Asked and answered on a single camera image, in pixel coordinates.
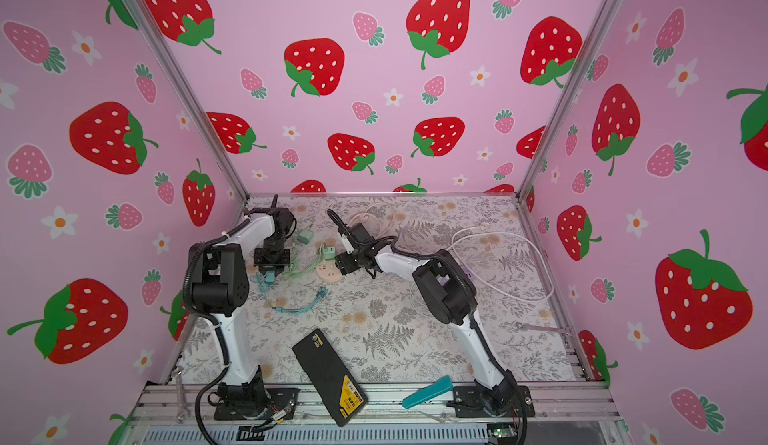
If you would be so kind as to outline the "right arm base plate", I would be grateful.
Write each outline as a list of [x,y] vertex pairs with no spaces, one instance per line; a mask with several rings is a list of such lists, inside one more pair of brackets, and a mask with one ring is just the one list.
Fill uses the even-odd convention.
[[480,385],[455,386],[446,405],[458,418],[532,418],[536,415],[530,390],[525,386],[491,391]]

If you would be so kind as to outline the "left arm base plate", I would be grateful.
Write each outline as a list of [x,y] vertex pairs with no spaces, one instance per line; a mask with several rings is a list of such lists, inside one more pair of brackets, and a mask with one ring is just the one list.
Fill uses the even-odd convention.
[[250,397],[221,398],[216,404],[216,421],[266,421],[278,414],[278,421],[292,420],[300,390],[291,387],[267,388]]

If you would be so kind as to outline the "round pink power socket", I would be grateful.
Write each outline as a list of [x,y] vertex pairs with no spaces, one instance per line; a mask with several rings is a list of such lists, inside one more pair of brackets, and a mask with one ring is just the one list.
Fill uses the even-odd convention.
[[332,261],[322,261],[315,271],[319,279],[327,284],[335,284],[343,279],[343,274]]

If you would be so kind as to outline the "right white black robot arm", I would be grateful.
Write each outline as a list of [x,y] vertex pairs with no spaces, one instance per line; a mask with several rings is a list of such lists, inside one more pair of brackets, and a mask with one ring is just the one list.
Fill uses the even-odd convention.
[[513,373],[495,356],[478,312],[477,290],[450,252],[431,254],[401,250],[395,236],[375,238],[362,224],[337,225],[345,251],[336,256],[344,274],[364,270],[371,277],[393,274],[413,282],[429,313],[449,326],[472,366],[478,408],[501,417],[525,397]]

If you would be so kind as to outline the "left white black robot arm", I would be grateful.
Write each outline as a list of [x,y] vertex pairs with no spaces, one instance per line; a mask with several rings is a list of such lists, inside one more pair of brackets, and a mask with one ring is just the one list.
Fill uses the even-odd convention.
[[244,416],[258,415],[269,401],[242,313],[250,294],[247,255],[253,255],[264,281],[274,282],[290,266],[286,241],[294,227],[287,208],[254,208],[233,229],[189,251],[182,303],[213,327],[224,367],[215,383],[219,406]]

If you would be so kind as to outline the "light green usb charger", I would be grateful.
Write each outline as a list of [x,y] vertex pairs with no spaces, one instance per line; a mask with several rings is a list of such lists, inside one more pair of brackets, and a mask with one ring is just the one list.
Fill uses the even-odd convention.
[[334,246],[323,244],[320,248],[322,259],[325,261],[334,261],[336,250]]

